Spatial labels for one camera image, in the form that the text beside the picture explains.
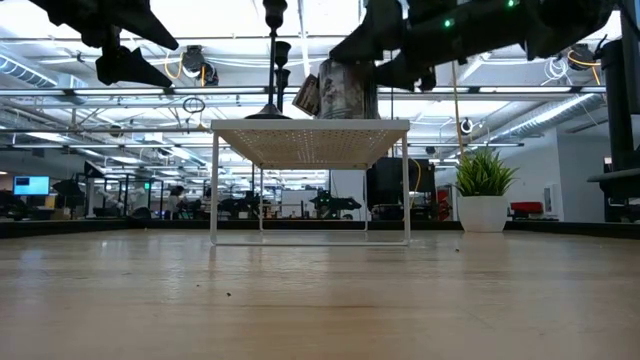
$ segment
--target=green plant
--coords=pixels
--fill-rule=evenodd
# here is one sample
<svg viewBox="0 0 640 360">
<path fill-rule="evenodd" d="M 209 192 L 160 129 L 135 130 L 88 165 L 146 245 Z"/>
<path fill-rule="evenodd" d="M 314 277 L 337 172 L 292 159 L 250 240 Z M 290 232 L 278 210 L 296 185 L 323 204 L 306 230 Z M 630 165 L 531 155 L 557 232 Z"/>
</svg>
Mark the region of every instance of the green plant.
<svg viewBox="0 0 640 360">
<path fill-rule="evenodd" d="M 513 184 L 518 169 L 510 169 L 488 148 L 460 159 L 458 184 L 462 196 L 502 196 Z"/>
</svg>

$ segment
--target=person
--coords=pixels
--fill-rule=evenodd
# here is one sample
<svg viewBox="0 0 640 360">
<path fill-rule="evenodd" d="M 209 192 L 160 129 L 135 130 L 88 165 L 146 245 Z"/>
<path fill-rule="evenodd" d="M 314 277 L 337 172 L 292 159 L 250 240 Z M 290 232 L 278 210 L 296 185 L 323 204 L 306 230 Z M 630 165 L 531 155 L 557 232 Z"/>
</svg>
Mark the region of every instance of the person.
<svg viewBox="0 0 640 360">
<path fill-rule="evenodd" d="M 168 217 L 171 220 L 178 220 L 178 213 L 180 210 L 180 203 L 182 202 L 182 194 L 184 193 L 184 187 L 178 185 L 174 187 L 169 193 L 169 200 L 167 201 Z"/>
</svg>

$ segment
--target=metal duct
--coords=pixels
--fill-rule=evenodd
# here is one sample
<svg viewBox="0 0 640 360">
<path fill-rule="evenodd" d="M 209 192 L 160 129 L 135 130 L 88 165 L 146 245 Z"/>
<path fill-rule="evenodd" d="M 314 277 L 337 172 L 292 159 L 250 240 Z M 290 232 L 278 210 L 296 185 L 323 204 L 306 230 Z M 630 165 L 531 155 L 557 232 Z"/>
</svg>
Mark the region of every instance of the metal duct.
<svg viewBox="0 0 640 360">
<path fill-rule="evenodd" d="M 46 75 L 42 70 L 25 65 L 26 60 L 18 59 L 17 56 L 0 53 L 0 73 L 7 74 L 16 79 L 22 80 L 37 88 L 52 88 L 58 86 L 58 81 L 54 76 Z"/>
<path fill-rule="evenodd" d="M 85 82 L 73 75 L 41 69 L 37 65 L 32 65 L 29 60 L 6 51 L 0 51 L 0 73 L 22 80 L 40 89 L 87 87 Z M 78 96 L 60 98 L 60 100 L 63 99 L 77 105 L 81 105 L 86 101 L 86 99 Z"/>
<path fill-rule="evenodd" d="M 585 112 L 605 105 L 604 98 L 597 94 L 576 95 L 561 102 L 547 103 L 526 113 L 494 131 L 495 135 L 485 135 L 479 142 L 499 142 L 512 137 L 524 138 L 558 126 Z"/>
</svg>

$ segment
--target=cylinder object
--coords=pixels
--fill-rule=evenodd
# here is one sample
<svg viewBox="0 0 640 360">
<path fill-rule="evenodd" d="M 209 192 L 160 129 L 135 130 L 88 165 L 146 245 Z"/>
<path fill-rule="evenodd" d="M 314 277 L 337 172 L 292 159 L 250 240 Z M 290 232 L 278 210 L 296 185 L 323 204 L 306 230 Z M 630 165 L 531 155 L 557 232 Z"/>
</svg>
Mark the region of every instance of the cylinder object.
<svg viewBox="0 0 640 360">
<path fill-rule="evenodd" d="M 320 65 L 318 118 L 379 118 L 373 64 L 344 65 L 333 60 L 324 61 Z"/>
</svg>

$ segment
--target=potted plant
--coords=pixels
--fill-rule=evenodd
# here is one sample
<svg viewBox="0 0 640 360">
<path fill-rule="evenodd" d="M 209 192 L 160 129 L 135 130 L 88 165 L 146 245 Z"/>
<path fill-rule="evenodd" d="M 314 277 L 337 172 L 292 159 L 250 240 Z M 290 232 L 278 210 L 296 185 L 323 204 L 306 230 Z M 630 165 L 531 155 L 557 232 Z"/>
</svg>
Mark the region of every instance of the potted plant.
<svg viewBox="0 0 640 360">
<path fill-rule="evenodd" d="M 509 169 L 498 153 L 484 148 L 460 159 L 458 216 L 468 232 L 501 232 L 507 222 L 508 203 L 504 193 L 513 184 L 517 169 Z"/>
</svg>

